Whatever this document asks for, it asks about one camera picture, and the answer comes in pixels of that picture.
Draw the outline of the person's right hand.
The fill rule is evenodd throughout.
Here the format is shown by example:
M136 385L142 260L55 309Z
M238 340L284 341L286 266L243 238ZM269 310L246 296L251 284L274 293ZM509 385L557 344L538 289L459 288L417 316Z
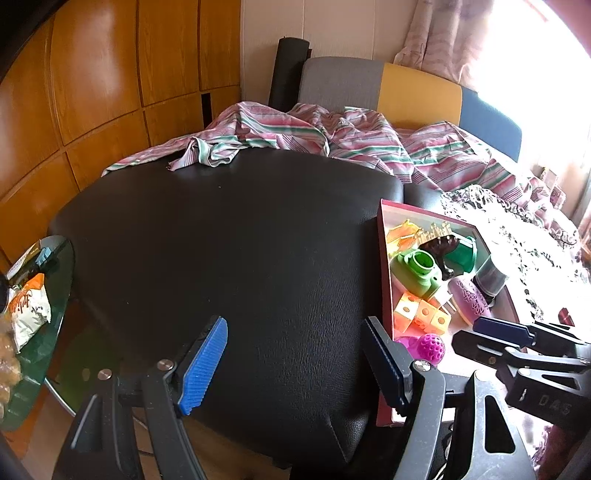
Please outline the person's right hand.
M590 480L590 431L583 434L556 425L546 427L532 463L539 480Z

